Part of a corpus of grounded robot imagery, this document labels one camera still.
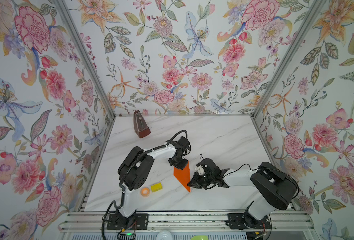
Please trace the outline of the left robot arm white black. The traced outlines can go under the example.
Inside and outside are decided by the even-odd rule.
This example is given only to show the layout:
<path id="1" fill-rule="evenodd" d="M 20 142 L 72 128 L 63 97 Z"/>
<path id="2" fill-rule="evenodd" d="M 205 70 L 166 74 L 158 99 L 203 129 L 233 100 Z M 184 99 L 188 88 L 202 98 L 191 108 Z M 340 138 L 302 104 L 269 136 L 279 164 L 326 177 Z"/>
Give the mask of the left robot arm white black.
<path id="1" fill-rule="evenodd" d="M 133 147 L 118 169 L 119 187 L 122 190 L 121 203 L 117 212 L 125 218 L 130 218 L 136 212 L 135 194 L 146 182 L 155 161 L 161 160 L 174 167 L 174 177 L 190 190 L 188 182 L 191 178 L 190 163 L 185 158 L 191 151 L 187 137 L 178 141 L 168 140 L 165 144 L 152 149 Z"/>

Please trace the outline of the white round object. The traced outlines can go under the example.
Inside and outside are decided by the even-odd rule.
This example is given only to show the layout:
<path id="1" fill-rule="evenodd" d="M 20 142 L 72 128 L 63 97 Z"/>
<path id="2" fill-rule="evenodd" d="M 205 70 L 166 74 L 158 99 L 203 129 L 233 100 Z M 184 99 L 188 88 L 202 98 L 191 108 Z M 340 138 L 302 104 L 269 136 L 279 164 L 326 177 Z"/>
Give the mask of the white round object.
<path id="1" fill-rule="evenodd" d="M 173 240 L 173 235 L 169 231 L 163 230 L 157 234 L 156 240 Z"/>

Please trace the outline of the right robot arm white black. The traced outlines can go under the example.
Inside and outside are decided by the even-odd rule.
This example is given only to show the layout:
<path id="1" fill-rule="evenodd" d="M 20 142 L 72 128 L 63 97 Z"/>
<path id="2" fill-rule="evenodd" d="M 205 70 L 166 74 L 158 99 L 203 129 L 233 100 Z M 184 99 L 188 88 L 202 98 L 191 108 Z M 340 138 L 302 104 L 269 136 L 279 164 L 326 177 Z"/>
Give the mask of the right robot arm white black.
<path id="1" fill-rule="evenodd" d="M 238 186 L 256 188 L 258 197 L 249 204 L 244 213 L 246 220 L 254 221 L 261 221 L 274 210 L 286 210 L 299 192 L 297 182 L 271 163 L 262 162 L 255 169 L 244 164 L 236 170 L 221 170 L 209 158 L 196 165 L 196 171 L 187 186 L 204 190 Z"/>

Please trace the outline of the orange square paper sheet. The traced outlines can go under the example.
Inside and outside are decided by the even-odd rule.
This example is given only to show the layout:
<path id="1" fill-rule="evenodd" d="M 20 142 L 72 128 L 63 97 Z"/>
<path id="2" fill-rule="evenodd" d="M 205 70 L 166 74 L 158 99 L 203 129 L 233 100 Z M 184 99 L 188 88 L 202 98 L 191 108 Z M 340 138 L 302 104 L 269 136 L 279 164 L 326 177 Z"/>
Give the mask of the orange square paper sheet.
<path id="1" fill-rule="evenodd" d="M 191 188 L 188 186 L 188 183 L 191 180 L 189 162 L 187 162 L 182 170 L 174 167 L 174 177 L 188 191 L 188 193 L 191 192 Z"/>

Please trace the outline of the aluminium front rail frame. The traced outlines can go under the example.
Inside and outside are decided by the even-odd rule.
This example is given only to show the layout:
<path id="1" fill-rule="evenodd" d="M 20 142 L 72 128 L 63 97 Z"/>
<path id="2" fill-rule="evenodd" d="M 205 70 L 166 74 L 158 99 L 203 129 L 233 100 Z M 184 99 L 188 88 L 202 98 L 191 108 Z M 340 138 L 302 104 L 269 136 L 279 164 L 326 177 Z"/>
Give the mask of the aluminium front rail frame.
<path id="1" fill-rule="evenodd" d="M 228 223 L 229 212 L 193 211 L 193 212 L 141 212 L 147 214 L 146 220 L 137 221 L 131 230 L 136 232 L 235 232 Z M 96 232 L 102 228 L 103 212 L 78 212 L 67 214 L 59 225 L 62 233 Z M 274 211 L 266 220 L 257 224 L 255 229 L 246 228 L 247 232 L 313 232 L 311 218 L 301 211 Z"/>

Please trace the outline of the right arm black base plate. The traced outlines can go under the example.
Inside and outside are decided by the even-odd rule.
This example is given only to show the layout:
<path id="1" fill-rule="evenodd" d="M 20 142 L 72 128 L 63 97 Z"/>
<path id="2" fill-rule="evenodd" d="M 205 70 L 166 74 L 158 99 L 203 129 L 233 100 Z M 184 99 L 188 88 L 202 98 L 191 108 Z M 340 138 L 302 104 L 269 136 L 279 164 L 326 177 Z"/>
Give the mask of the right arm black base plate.
<path id="1" fill-rule="evenodd" d="M 271 220 L 268 216 L 262 220 L 254 219 L 250 214 L 230 213 L 227 214 L 226 225 L 232 230 L 270 230 L 272 228 Z"/>

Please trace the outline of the orange tape roll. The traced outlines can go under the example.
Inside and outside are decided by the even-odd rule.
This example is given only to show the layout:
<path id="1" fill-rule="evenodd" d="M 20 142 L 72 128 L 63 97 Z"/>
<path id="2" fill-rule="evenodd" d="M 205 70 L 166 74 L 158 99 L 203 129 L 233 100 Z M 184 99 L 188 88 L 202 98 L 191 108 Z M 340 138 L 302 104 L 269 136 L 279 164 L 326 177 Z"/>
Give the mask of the orange tape roll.
<path id="1" fill-rule="evenodd" d="M 148 187 L 141 188 L 141 196 L 147 198 L 151 193 L 151 190 Z"/>

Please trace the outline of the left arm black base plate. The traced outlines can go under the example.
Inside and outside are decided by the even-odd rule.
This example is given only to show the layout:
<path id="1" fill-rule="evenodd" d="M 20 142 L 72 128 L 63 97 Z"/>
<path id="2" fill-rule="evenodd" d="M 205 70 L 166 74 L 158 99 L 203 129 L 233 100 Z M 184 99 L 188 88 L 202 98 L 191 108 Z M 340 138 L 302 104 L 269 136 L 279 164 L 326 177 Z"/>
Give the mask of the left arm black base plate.
<path id="1" fill-rule="evenodd" d="M 149 223 L 149 214 L 137 214 L 128 218 L 120 213 L 109 214 L 106 229 L 107 230 L 147 230 Z"/>

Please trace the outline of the brown wooden metronome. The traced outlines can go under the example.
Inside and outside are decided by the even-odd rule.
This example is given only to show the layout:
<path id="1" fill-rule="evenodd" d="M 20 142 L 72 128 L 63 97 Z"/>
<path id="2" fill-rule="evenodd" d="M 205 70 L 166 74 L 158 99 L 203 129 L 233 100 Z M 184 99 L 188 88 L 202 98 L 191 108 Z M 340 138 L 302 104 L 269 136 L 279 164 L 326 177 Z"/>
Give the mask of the brown wooden metronome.
<path id="1" fill-rule="evenodd" d="M 151 134 L 151 130 L 140 111 L 134 112 L 134 130 L 140 139 Z"/>

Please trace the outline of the green object at edge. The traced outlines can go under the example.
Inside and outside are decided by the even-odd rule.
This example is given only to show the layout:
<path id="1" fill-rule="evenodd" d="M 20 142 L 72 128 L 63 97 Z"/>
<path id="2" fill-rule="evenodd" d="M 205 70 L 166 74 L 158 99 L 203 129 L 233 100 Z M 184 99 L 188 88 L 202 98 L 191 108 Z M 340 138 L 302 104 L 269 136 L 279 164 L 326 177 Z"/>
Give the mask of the green object at edge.
<path id="1" fill-rule="evenodd" d="M 209 240 L 209 237 L 207 235 L 195 235 L 190 240 Z"/>

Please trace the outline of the yellow rectangular block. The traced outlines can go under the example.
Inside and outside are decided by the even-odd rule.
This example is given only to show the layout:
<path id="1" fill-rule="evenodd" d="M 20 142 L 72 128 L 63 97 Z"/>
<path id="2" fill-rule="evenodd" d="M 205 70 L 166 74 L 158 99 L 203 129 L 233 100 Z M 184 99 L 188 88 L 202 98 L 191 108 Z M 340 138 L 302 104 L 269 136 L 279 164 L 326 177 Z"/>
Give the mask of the yellow rectangular block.
<path id="1" fill-rule="evenodd" d="M 163 185 L 161 183 L 156 183 L 151 185 L 151 191 L 152 193 L 158 192 L 163 189 Z"/>

